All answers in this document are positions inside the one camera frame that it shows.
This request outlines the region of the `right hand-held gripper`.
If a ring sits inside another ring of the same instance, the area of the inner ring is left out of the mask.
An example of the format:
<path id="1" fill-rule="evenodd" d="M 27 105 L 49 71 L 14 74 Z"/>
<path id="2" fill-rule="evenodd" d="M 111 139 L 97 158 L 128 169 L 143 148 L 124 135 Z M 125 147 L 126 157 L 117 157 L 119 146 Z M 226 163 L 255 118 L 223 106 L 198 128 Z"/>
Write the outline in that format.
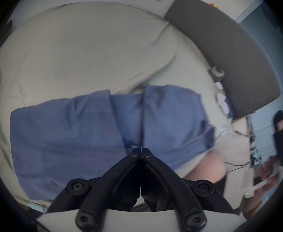
<path id="1" fill-rule="evenodd" d="M 260 181 L 257 184 L 254 184 L 254 170 L 248 169 L 244 172 L 243 179 L 243 197 L 245 199 L 251 198 L 254 196 L 255 191 L 259 188 L 262 188 L 269 183 L 269 178 L 279 174 L 279 170 L 274 170 L 273 173 L 265 180 Z"/>

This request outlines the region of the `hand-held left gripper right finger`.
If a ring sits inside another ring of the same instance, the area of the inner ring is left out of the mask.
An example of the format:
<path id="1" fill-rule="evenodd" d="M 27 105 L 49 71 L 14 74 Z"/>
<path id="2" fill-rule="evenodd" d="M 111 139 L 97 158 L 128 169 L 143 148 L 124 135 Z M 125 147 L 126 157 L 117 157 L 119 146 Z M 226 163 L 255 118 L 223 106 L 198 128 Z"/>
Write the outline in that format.
<path id="1" fill-rule="evenodd" d="M 152 211 L 156 208 L 173 208 L 176 213 L 180 230 L 203 230 L 207 224 L 204 211 L 233 214 L 233 208 L 215 184 L 208 180 L 190 181 L 180 178 L 168 165 L 155 157 L 148 148 L 141 149 L 142 177 L 154 178 L 154 181 L 144 180 L 141 188 L 142 197 L 150 205 Z M 166 193 L 163 198 L 151 200 L 150 187 L 147 185 L 158 182 Z"/>

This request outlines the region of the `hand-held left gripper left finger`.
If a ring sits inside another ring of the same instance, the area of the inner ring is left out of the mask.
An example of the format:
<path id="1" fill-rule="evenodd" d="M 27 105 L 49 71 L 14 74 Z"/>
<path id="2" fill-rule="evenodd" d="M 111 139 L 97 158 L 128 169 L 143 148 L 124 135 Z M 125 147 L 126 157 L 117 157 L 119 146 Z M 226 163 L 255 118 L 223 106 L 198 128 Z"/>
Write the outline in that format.
<path id="1" fill-rule="evenodd" d="M 114 192 L 141 159 L 141 149 L 113 165 L 103 176 L 94 179 L 73 179 L 53 200 L 47 213 L 78 210 L 74 222 L 79 230 L 102 230 L 106 210 L 113 204 Z"/>

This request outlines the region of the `person's right hand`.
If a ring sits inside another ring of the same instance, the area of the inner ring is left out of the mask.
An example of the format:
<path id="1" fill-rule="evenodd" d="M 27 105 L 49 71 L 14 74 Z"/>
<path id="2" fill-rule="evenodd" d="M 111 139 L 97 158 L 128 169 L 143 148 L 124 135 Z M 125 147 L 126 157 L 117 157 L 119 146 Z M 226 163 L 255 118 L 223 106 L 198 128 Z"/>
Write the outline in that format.
<path id="1" fill-rule="evenodd" d="M 267 184 L 260 188 L 260 191 L 267 192 L 271 190 L 278 182 L 278 176 L 273 174 L 274 167 L 279 163 L 278 155 L 273 155 L 268 158 L 264 165 L 260 168 L 259 176 L 261 180 L 267 180 Z"/>

